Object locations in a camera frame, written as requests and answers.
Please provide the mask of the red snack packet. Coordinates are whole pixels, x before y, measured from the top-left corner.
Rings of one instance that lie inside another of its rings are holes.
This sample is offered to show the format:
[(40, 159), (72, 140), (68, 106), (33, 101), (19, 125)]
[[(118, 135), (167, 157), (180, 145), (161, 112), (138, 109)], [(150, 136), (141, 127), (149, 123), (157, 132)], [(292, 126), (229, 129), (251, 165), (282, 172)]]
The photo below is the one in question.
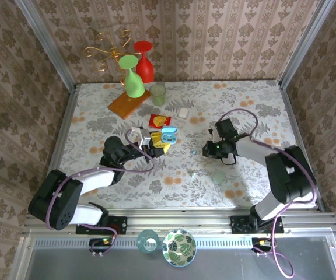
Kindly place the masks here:
[(161, 129), (164, 126), (169, 126), (171, 122), (171, 117), (151, 114), (149, 119), (149, 126), (152, 128)]

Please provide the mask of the grey metal shelf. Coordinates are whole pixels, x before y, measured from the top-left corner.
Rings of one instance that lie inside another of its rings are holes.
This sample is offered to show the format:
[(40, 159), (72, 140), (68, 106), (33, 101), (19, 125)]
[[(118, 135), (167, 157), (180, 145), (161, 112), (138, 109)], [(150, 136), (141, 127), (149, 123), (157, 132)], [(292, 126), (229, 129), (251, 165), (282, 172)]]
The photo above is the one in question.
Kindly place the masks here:
[[(293, 234), (330, 236), (326, 243), (283, 242), (277, 250), (289, 258), (295, 270), (292, 280), (336, 280), (336, 235), (331, 233)], [(161, 250), (150, 254), (114, 249), (94, 257), (89, 249), (33, 249), (36, 237), (20, 241), (8, 280), (287, 280), (270, 256), (252, 249), (197, 249), (194, 260), (174, 267)]]

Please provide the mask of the leaf pattern bowl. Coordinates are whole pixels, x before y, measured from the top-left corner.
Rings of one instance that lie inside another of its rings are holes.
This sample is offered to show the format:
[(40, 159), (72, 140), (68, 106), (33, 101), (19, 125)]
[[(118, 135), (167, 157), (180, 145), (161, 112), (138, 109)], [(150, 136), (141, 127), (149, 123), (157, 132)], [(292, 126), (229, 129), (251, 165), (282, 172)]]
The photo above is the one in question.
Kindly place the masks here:
[(197, 244), (191, 233), (183, 229), (169, 232), (162, 241), (164, 259), (174, 267), (185, 267), (192, 263)]

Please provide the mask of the red wine glass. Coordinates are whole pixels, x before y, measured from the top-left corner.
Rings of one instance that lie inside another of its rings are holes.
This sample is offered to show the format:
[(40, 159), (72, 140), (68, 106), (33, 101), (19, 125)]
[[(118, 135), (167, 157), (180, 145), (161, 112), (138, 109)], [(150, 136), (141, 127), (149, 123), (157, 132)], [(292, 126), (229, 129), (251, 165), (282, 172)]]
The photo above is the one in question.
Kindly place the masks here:
[(134, 44), (135, 51), (141, 54), (141, 58), (136, 65), (136, 73), (141, 77), (143, 83), (150, 83), (154, 80), (154, 68), (147, 58), (147, 52), (152, 49), (152, 43), (141, 40)]

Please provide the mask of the teal glass cup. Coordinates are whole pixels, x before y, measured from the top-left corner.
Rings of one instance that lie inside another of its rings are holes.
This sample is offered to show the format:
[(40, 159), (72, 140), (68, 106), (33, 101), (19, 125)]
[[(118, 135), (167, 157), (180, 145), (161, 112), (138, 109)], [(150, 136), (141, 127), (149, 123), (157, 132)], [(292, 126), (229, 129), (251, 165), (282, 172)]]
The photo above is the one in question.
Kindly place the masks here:
[(136, 243), (139, 251), (150, 254), (159, 247), (159, 237), (153, 230), (143, 230), (138, 235)]

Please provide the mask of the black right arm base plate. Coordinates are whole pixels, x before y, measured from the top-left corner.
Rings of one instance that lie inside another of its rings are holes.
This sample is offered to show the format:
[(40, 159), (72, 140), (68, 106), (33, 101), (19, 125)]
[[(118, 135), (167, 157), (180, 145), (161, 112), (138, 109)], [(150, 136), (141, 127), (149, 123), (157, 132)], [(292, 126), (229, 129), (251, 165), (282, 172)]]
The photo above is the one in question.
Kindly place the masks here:
[(274, 219), (261, 220), (255, 216), (236, 215), (230, 217), (230, 227), (233, 234), (272, 233)]

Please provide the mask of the aluminium frame post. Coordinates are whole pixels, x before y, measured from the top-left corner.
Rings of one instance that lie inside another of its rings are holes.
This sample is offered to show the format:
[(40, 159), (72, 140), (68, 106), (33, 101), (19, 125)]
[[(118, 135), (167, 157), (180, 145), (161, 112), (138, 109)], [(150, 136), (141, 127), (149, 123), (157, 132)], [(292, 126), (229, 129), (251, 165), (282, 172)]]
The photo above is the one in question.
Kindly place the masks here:
[(320, 0), (293, 52), (284, 72), (279, 79), (281, 88), (286, 88), (302, 63), (310, 46), (320, 31), (326, 17), (331, 12), (336, 0)]
[(18, 7), (26, 18), (28, 24), (31, 26), (34, 34), (39, 40), (40, 44), (47, 53), (50, 61), (57, 70), (61, 80), (70, 93), (73, 93), (76, 88), (76, 82), (72, 77), (66, 62), (59, 49), (55, 45), (52, 35), (49, 34), (49, 29), (45, 26), (37, 9), (34, 7), (31, 0), (15, 0)]

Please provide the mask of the green wine glass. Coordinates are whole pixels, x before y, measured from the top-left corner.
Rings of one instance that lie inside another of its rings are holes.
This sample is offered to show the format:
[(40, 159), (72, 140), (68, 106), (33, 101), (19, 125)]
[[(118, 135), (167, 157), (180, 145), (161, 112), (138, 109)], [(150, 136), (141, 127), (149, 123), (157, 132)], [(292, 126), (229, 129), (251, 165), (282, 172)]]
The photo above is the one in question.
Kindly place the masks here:
[(128, 71), (124, 79), (126, 93), (130, 98), (134, 99), (141, 97), (145, 92), (142, 78), (133, 71), (137, 64), (138, 58), (134, 55), (124, 55), (119, 60), (120, 68)]

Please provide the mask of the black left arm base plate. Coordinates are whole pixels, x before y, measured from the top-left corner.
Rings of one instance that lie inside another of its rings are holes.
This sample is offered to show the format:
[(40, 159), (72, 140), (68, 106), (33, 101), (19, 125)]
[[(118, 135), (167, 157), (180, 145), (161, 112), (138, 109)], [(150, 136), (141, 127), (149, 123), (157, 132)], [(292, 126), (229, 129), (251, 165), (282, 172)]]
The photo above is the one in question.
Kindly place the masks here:
[(101, 218), (100, 222), (92, 228), (79, 225), (76, 227), (75, 233), (77, 235), (113, 235), (114, 232), (109, 229), (112, 228), (118, 235), (126, 235), (128, 219), (126, 216), (107, 216)]

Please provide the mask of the blue earbud charging case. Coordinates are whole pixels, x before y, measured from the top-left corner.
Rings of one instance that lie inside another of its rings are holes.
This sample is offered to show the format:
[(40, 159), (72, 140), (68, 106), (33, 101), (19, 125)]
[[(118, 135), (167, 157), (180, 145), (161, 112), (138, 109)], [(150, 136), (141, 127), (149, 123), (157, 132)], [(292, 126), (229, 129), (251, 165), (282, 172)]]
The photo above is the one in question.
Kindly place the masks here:
[(178, 129), (176, 127), (165, 126), (161, 129), (161, 142), (164, 144), (174, 145), (177, 142), (176, 134)]

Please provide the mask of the aluminium table side rail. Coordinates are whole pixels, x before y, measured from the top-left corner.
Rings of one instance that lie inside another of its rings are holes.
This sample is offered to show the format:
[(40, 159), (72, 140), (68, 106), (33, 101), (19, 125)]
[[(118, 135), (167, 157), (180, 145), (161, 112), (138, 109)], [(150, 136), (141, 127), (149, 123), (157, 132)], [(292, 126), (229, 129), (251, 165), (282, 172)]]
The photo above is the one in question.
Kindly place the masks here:
[(282, 99), (283, 99), (283, 102), (284, 102), (284, 105), (285, 105), (285, 108), (286, 108), (286, 112), (287, 112), (288, 117), (289, 117), (289, 121), (290, 121), (290, 124), (291, 124), (291, 127), (292, 127), (294, 137), (296, 139), (296, 143), (302, 149), (302, 152), (303, 152), (303, 154), (304, 154), (304, 156), (305, 156), (305, 158), (308, 162), (310, 170), (314, 174), (313, 167), (310, 163), (305, 145), (303, 143), (303, 138), (301, 136), (300, 129), (299, 129), (299, 126), (298, 126), (298, 122), (296, 121), (296, 117), (295, 117), (295, 114), (293, 112), (293, 108), (292, 108), (291, 102), (289, 100), (288, 93), (287, 93), (285, 87), (283, 87), (279, 82), (277, 82), (277, 84), (278, 84), (279, 89), (281, 91), (281, 96), (282, 96)]
[(76, 108), (81, 85), (76, 85), (74, 91), (70, 94), (65, 114), (59, 129), (57, 141), (52, 153), (50, 163), (48, 165), (48, 172), (59, 169), (61, 165), (62, 156), (64, 154), (65, 144), (68, 137), (68, 132), (71, 126), (72, 117)]

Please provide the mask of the green plastic tumbler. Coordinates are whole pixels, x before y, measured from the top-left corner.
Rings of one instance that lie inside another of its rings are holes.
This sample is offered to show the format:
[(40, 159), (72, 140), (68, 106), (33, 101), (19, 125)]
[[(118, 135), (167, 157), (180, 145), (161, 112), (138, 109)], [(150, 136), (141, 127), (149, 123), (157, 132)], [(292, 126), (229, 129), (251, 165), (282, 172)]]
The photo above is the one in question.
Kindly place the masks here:
[(150, 87), (149, 91), (154, 105), (164, 105), (166, 99), (166, 88), (163, 84), (154, 84)]

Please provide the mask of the long aluminium base rail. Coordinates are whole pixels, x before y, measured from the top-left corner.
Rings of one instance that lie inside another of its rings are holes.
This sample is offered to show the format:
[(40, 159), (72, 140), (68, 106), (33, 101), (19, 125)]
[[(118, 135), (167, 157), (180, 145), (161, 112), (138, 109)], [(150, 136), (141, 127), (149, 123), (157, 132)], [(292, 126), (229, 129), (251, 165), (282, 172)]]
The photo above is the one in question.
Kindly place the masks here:
[[(172, 229), (187, 229), (195, 235), (231, 234), (230, 217), (247, 215), (246, 208), (162, 208), (162, 209), (112, 209), (111, 216), (127, 217), (127, 236), (152, 229), (161, 236)], [(289, 209), (281, 215), (285, 234), (333, 233), (336, 218), (333, 213), (318, 209)]]

